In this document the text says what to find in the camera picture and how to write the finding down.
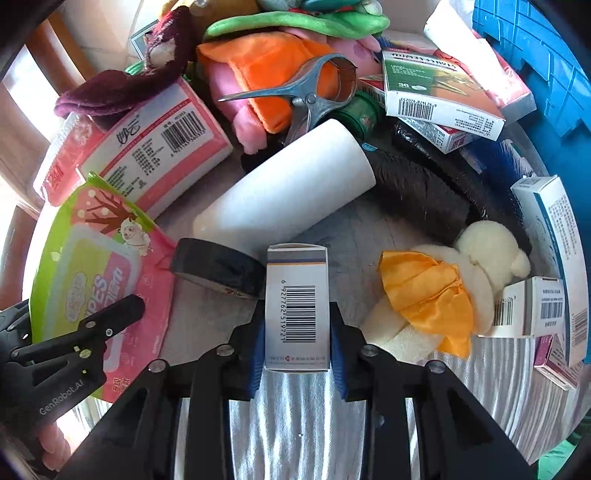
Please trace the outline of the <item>person's left hand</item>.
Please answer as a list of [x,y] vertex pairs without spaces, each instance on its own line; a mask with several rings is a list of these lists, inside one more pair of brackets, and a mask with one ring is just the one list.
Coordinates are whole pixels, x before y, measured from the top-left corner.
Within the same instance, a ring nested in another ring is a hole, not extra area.
[[56,423],[43,427],[37,434],[43,449],[42,462],[50,471],[60,471],[71,457],[71,448]]

